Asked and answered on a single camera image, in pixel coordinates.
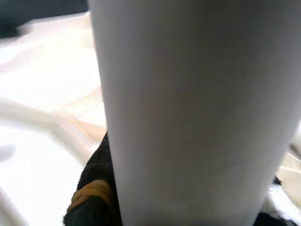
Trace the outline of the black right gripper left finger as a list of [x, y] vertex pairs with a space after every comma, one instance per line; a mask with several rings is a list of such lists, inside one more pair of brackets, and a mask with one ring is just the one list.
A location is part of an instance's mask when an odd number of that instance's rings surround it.
[[108, 134], [87, 162], [63, 218], [66, 226], [121, 226]]

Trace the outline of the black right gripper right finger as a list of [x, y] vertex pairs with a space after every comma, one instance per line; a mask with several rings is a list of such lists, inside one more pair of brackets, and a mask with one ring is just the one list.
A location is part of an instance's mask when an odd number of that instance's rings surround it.
[[255, 226], [299, 226], [301, 211], [293, 204], [275, 176], [266, 199], [254, 222]]

